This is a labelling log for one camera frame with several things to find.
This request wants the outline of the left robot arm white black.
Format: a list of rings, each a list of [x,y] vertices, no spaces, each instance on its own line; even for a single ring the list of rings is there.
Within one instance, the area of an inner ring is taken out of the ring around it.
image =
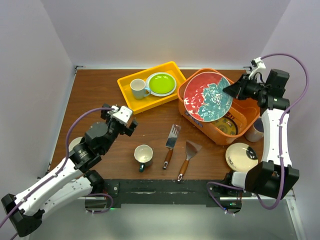
[[[102,122],[95,122],[81,137],[79,143],[69,147],[74,127],[87,115],[100,111]],[[104,179],[93,170],[113,145],[118,135],[131,136],[138,123],[130,120],[133,111],[116,105],[95,108],[81,115],[70,127],[65,139],[66,156],[48,174],[16,195],[1,199],[6,216],[16,235],[29,239],[44,220],[74,200],[86,196],[99,196],[104,190]]]

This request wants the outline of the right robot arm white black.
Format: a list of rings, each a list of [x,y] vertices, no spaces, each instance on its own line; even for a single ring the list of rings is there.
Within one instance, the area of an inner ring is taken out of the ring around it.
[[[241,189],[256,195],[283,199],[300,177],[293,168],[288,150],[290,101],[283,97],[289,80],[288,72],[271,69],[265,83],[258,83],[248,73],[223,89],[237,100],[251,98],[260,108],[264,137],[261,162],[248,172],[231,171],[223,183],[223,192],[230,197]]]

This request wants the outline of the yellow patterned plate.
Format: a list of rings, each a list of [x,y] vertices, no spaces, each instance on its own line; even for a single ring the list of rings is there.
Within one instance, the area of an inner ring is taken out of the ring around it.
[[[229,117],[221,117],[213,121],[212,124],[227,135],[235,136],[238,134],[238,126]]]

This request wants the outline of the cream plate black mark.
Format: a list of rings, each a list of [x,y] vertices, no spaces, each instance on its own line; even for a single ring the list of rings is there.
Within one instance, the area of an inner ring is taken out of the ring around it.
[[[231,144],[226,149],[225,159],[232,170],[243,173],[248,172],[259,163],[255,150],[242,142]]]

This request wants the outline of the red and teal plate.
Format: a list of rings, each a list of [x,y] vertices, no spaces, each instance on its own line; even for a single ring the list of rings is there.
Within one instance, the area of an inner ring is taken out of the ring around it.
[[[233,98],[224,92],[230,82],[222,74],[206,71],[188,82],[183,102],[186,111],[197,121],[213,122],[227,114]]]

